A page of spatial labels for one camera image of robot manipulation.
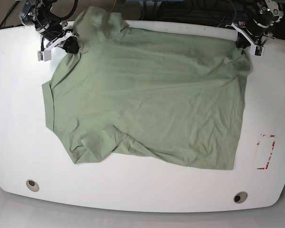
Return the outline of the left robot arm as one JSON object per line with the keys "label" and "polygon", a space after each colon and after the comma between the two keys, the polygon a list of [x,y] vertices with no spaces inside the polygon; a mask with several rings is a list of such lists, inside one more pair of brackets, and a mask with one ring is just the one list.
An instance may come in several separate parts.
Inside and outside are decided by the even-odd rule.
{"label": "left robot arm", "polygon": [[230,26],[237,31],[237,48],[245,49],[256,45],[262,47],[264,36],[272,36],[270,27],[284,16],[285,0],[256,0],[246,13],[247,19],[233,21]]}

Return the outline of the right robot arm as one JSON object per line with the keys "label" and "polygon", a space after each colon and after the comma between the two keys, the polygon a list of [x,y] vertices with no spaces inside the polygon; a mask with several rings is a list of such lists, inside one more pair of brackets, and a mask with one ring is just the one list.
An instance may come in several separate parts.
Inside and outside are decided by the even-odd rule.
{"label": "right robot arm", "polygon": [[54,0],[27,0],[19,15],[25,26],[34,26],[41,36],[40,53],[44,54],[51,48],[59,47],[67,53],[76,54],[79,50],[78,35],[67,28],[69,19],[77,8],[75,0],[71,11],[64,17],[51,13]]}

